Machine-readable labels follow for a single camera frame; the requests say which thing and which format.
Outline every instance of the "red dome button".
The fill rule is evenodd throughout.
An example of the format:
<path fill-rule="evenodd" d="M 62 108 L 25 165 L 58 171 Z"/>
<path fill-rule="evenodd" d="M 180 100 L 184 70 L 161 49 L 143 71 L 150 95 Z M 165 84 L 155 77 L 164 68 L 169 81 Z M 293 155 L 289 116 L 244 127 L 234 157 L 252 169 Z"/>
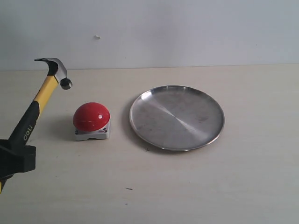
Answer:
<path fill-rule="evenodd" d="M 80 106 L 73 117 L 74 126 L 84 132 L 103 128 L 110 120 L 109 110 L 102 104 L 90 102 Z"/>

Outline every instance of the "wooden table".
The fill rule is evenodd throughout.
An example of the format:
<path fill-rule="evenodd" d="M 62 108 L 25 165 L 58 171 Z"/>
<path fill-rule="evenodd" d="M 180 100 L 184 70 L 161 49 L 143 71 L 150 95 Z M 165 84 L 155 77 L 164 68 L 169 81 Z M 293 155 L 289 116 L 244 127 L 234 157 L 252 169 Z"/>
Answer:
<path fill-rule="evenodd" d="M 7 138 L 45 71 L 1 72 L 0 137 Z M 0 195 L 1 224 L 281 224 L 299 220 L 299 64 L 70 70 L 28 144 L 36 170 Z M 202 90 L 222 106 L 219 139 L 169 153 L 128 123 L 133 100 L 153 87 Z M 96 101 L 111 112 L 107 140 L 74 141 L 72 116 Z"/>

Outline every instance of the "hammer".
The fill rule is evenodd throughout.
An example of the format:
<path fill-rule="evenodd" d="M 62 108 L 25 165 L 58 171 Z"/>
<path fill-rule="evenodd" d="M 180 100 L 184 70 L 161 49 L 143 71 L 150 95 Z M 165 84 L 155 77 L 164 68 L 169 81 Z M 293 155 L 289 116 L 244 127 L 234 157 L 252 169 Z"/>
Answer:
<path fill-rule="evenodd" d="M 9 139 L 0 140 L 0 193 L 7 179 L 15 173 L 25 173 L 36 168 L 36 147 L 27 146 L 26 143 L 58 84 L 64 90 L 72 87 L 66 76 L 66 68 L 58 58 L 38 58 L 35 61 L 46 62 L 49 72 Z"/>

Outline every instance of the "metal plate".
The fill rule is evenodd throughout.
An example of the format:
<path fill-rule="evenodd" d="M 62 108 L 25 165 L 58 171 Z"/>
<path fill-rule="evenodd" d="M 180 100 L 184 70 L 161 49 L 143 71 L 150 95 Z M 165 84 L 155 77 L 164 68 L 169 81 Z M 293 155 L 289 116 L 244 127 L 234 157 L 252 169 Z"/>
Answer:
<path fill-rule="evenodd" d="M 132 104 L 130 123 L 150 144 L 188 151 L 212 143 L 224 126 L 224 114 L 209 95 L 185 86 L 149 90 Z"/>

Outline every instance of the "white wall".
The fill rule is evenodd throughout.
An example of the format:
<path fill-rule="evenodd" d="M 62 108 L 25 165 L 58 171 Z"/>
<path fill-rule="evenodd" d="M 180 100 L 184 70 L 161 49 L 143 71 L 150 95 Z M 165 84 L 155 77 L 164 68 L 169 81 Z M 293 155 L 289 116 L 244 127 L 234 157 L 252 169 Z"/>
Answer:
<path fill-rule="evenodd" d="M 299 62 L 298 0 L 5 0 L 0 70 Z"/>

